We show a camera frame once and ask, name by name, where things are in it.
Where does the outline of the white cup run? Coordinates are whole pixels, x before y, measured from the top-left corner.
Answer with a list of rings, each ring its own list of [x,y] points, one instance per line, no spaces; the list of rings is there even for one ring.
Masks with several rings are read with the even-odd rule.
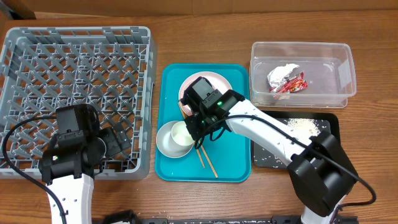
[[[189,146],[194,143],[184,121],[178,121],[172,126],[171,135],[173,140],[180,146]]]

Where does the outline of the grey bowl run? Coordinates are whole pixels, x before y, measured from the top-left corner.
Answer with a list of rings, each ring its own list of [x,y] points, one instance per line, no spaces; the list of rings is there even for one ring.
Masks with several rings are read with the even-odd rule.
[[[171,121],[164,124],[157,132],[156,135],[156,145],[158,150],[165,155],[166,157],[176,159],[185,156],[188,154],[192,147],[189,146],[180,146],[178,145],[172,138],[171,130],[172,126],[178,121]]]

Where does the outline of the red snack wrapper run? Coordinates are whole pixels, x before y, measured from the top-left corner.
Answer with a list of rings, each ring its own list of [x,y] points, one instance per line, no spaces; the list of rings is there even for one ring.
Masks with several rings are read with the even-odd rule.
[[[308,87],[304,72],[295,63],[278,66],[267,75],[271,93],[293,93]]]

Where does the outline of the rice pile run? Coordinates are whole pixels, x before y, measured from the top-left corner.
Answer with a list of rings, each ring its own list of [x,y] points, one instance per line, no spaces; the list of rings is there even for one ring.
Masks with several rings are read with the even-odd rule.
[[[331,124],[325,119],[309,119],[309,118],[277,118],[278,121],[286,124],[287,126],[297,129],[303,133],[316,136],[322,131],[331,133]],[[273,169],[285,169],[286,165],[283,162],[262,148],[257,143],[253,143],[252,147],[253,163],[257,167],[266,167]]]

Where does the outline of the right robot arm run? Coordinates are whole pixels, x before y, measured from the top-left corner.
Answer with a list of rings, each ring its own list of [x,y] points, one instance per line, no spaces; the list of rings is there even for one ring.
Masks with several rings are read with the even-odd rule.
[[[198,77],[183,92],[191,115],[184,121],[199,149],[213,133],[244,136],[287,166],[296,196],[304,204],[302,223],[333,223],[358,176],[340,141],[327,131],[302,133],[257,109],[234,90],[221,93]]]

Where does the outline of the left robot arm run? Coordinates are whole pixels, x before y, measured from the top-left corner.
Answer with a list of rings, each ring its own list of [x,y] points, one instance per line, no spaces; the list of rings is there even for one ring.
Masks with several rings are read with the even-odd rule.
[[[121,124],[102,129],[92,105],[58,108],[55,116],[58,131],[39,161],[52,223],[91,223],[95,167],[130,149],[131,140]]]

